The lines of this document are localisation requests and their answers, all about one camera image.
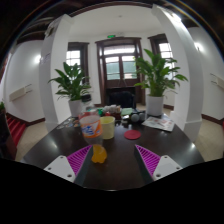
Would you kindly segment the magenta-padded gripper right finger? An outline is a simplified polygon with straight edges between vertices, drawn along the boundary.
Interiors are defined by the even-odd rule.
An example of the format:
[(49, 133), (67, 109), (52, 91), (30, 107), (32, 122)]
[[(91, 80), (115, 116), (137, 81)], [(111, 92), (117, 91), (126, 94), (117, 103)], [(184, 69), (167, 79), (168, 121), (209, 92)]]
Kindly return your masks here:
[(145, 184), (160, 180), (182, 169), (168, 155), (159, 156), (140, 145), (135, 145), (135, 157)]

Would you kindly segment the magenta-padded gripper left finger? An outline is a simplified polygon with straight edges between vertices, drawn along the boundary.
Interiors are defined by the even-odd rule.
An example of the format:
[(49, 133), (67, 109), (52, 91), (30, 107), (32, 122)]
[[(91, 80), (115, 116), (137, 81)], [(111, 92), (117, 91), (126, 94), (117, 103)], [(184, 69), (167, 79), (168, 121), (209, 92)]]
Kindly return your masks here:
[(70, 154), (58, 156), (44, 170), (79, 186), (83, 185), (92, 157), (92, 146), (86, 146)]

